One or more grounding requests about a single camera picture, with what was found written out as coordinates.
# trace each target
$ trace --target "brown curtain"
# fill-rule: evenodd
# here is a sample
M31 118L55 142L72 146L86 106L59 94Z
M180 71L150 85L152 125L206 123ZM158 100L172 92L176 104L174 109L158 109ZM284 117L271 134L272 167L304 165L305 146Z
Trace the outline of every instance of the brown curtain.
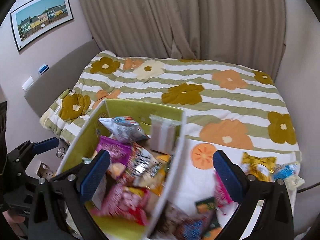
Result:
M284 52L284 0L80 0L94 39L119 56L211 59L265 71Z

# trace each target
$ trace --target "white wall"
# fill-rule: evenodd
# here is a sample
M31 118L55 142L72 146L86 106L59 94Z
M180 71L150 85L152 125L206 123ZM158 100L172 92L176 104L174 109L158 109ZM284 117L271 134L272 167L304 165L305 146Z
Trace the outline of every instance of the white wall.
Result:
M17 0L12 12L30 0ZM49 67L77 47L91 40L79 0L69 0L74 20L65 23L35 40L20 54L12 35L10 12L0 26L0 84L8 101L6 141L8 151L20 143L31 140L41 141L53 136L39 124L39 117L24 98L22 84L32 76L38 78L38 68L42 64ZM55 151L48 153L44 162L56 166Z
M303 187L320 181L320 23L305 0L286 0L286 50L276 86L287 104L302 151ZM320 212L320 186L297 195L295 232Z

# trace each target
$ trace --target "purple snack bag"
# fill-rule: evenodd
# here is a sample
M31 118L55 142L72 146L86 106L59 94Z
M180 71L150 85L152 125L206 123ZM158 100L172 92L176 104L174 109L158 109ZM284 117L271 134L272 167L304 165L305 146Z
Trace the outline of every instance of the purple snack bag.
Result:
M111 164L108 173L117 180L128 165L132 153L131 146L101 135L96 152L98 153L100 150L109 152Z

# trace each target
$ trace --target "framed picture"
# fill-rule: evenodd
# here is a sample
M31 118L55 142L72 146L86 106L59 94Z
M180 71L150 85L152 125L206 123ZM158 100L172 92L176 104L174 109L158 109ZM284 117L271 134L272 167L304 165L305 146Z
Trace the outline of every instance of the framed picture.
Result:
M69 0L32 0L10 16L18 51L48 30L73 19Z

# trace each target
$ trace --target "headboard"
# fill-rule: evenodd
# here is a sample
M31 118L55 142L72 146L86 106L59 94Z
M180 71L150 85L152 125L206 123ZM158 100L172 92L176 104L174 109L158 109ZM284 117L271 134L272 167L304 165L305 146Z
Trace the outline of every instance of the headboard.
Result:
M25 93L25 99L41 117L57 97L73 88L83 69L101 50L91 40L59 60L39 77Z

